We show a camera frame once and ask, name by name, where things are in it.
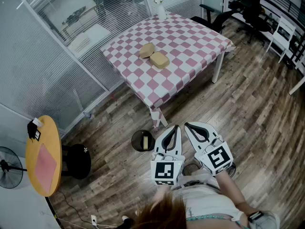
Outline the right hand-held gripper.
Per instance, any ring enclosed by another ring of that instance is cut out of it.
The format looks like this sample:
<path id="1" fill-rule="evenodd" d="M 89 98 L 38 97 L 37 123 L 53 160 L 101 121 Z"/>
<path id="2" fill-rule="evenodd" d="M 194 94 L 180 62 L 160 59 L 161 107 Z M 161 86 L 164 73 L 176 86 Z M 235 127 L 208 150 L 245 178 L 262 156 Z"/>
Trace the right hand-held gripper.
<path id="1" fill-rule="evenodd" d="M 194 157 L 213 176 L 233 164 L 233 156 L 221 135 L 207 123 L 186 122 L 184 130 L 195 149 Z"/>

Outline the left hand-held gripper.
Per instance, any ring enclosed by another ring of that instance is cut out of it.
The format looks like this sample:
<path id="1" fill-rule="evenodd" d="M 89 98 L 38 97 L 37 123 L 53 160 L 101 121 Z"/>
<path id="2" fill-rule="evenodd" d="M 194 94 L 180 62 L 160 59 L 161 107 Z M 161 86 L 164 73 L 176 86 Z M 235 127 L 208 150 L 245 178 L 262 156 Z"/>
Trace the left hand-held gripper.
<path id="1" fill-rule="evenodd" d="M 182 174 L 182 134 L 179 125 L 167 128 L 155 141 L 151 161 L 151 179 L 157 186 L 176 186 Z"/>

